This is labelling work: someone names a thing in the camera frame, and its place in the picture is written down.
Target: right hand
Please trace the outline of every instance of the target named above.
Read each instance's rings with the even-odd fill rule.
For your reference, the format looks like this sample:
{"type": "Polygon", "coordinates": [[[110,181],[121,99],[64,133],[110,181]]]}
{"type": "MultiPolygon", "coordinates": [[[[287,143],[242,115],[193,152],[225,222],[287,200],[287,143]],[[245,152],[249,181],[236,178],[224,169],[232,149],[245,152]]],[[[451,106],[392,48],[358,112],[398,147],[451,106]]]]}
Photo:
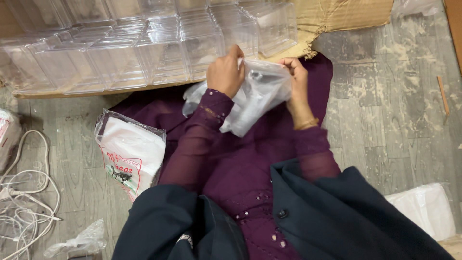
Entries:
{"type": "Polygon", "coordinates": [[[234,98],[245,78],[244,62],[237,67],[239,58],[244,58],[244,53],[239,46],[233,45],[228,55],[212,62],[207,70],[207,87],[234,98]]]}
{"type": "Polygon", "coordinates": [[[292,97],[287,109],[292,115],[294,126],[303,125],[314,119],[308,104],[308,71],[297,58],[283,58],[278,61],[292,75],[292,97]]]}

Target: purple dress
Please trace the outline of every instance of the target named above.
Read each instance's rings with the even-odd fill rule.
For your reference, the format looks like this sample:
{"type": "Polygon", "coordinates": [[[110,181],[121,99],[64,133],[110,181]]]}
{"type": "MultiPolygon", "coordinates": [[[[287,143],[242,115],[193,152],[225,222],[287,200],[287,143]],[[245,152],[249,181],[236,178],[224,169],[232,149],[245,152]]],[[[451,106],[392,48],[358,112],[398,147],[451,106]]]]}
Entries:
{"type": "MultiPolygon", "coordinates": [[[[308,70],[308,98],[319,125],[326,113],[332,63],[322,54],[301,60],[308,70]]],[[[133,93],[112,110],[167,130],[167,149],[159,184],[178,184],[207,195],[240,226],[249,258],[300,259],[276,228],[269,166],[298,157],[303,177],[314,181],[340,170],[320,127],[294,131],[285,104],[261,117],[239,138],[219,128],[233,102],[208,89],[189,119],[181,112],[186,87],[133,93]]]]}

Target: electrical wire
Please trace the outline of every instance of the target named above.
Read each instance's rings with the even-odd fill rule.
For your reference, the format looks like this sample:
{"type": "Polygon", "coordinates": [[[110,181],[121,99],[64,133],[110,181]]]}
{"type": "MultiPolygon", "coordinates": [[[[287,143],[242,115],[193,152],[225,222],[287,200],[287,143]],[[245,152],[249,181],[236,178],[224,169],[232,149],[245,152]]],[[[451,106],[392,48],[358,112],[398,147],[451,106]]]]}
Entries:
{"type": "Polygon", "coordinates": [[[13,177],[9,180],[6,187],[3,188],[3,190],[6,189],[8,198],[10,199],[11,202],[13,202],[17,206],[17,208],[14,211],[14,217],[3,215],[4,212],[0,212],[0,220],[2,220],[3,223],[6,223],[6,221],[10,221],[15,226],[19,226],[20,235],[19,235],[18,238],[0,236],[1,238],[6,238],[6,239],[9,239],[9,240],[13,240],[13,241],[17,240],[16,252],[14,252],[11,255],[3,258],[2,260],[8,260],[8,259],[13,259],[13,258],[16,259],[16,260],[19,260],[19,258],[24,253],[27,253],[27,259],[30,260],[29,247],[33,243],[35,243],[38,239],[40,239],[41,237],[46,235],[50,231],[50,229],[53,227],[53,224],[56,221],[61,220],[60,218],[55,216],[56,212],[58,211],[59,204],[60,204],[60,201],[61,201],[61,194],[60,194],[60,192],[58,190],[58,187],[56,186],[56,183],[50,177],[50,168],[49,168],[49,160],[48,160],[49,145],[48,145],[47,139],[45,138],[45,136],[41,132],[39,132],[37,130],[30,130],[30,131],[27,131],[26,133],[24,133],[24,135],[21,137],[21,140],[19,141],[19,146],[18,146],[18,152],[16,154],[16,159],[14,160],[13,164],[3,173],[2,177],[0,178],[0,185],[3,185],[3,181],[4,181],[5,177],[7,176],[7,174],[18,163],[18,161],[19,161],[19,159],[21,157],[21,151],[22,151],[22,147],[23,147],[23,144],[24,144],[24,140],[25,140],[26,136],[28,134],[32,133],[32,132],[35,132],[38,135],[40,135],[40,137],[45,142],[45,172],[38,171],[38,170],[25,170],[25,171],[19,172],[16,175],[12,175],[13,177]],[[11,183],[13,183],[13,180],[15,178],[17,178],[18,176],[20,176],[21,174],[24,174],[24,173],[37,173],[38,174],[38,185],[37,185],[38,190],[35,190],[35,191],[16,191],[16,190],[14,190],[13,188],[10,187],[11,183]],[[55,189],[56,194],[57,194],[57,200],[56,200],[56,205],[55,205],[54,209],[50,208],[45,203],[42,203],[40,200],[38,200],[38,199],[34,198],[33,196],[31,196],[31,194],[44,191],[47,188],[47,186],[49,185],[49,183],[51,183],[51,185],[53,186],[53,188],[55,189]],[[45,208],[49,212],[49,215],[39,214],[39,213],[36,213],[36,212],[32,211],[31,209],[27,209],[27,208],[23,207],[23,205],[19,205],[17,203],[17,200],[22,198],[22,197],[25,197],[31,203],[35,203],[37,205],[42,206],[43,208],[45,208]],[[26,216],[28,215],[32,221],[26,220],[25,217],[23,217],[24,215],[26,215],[26,216]],[[45,229],[40,234],[37,234],[38,230],[39,230],[38,226],[40,224],[46,223],[46,222],[48,222],[48,225],[45,227],[45,229]],[[30,237],[28,238],[26,232],[28,230],[30,230],[30,229],[32,229],[33,231],[31,233],[30,237]]]}

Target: gray tiled floor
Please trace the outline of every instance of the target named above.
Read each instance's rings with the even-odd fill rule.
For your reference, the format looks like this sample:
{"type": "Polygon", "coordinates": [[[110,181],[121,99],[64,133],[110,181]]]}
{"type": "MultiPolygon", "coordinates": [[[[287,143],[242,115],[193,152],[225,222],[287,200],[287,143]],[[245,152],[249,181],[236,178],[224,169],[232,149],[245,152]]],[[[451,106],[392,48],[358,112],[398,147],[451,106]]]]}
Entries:
{"type": "MultiPolygon", "coordinates": [[[[448,183],[460,231],[462,88],[444,12],[326,33],[315,49],[334,63],[324,126],[340,167],[355,165],[383,194],[448,183]],[[443,78],[451,111],[446,125],[437,75],[443,78]]],[[[0,89],[1,108],[18,112],[25,128],[48,136],[51,175],[62,193],[58,216],[63,221],[35,245],[34,259],[99,218],[109,240],[103,258],[110,259],[130,203],[104,173],[92,131],[102,108],[126,96],[16,100],[0,89]]],[[[28,137],[17,170],[32,169],[33,162],[43,161],[43,152],[40,139],[28,137]]],[[[49,204],[56,199],[52,188],[40,196],[49,204]]]]}

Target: gold bangle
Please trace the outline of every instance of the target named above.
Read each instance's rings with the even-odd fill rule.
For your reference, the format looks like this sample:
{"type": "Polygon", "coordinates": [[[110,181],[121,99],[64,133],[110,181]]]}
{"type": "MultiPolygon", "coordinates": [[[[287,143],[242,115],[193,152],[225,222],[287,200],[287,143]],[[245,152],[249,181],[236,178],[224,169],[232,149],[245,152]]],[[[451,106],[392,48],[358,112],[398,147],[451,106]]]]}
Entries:
{"type": "Polygon", "coordinates": [[[317,118],[313,118],[311,120],[308,120],[308,121],[305,121],[303,123],[301,123],[300,125],[295,125],[293,127],[294,130],[304,130],[304,129],[308,129],[310,127],[313,127],[313,126],[317,126],[317,123],[319,122],[319,119],[317,118]]]}

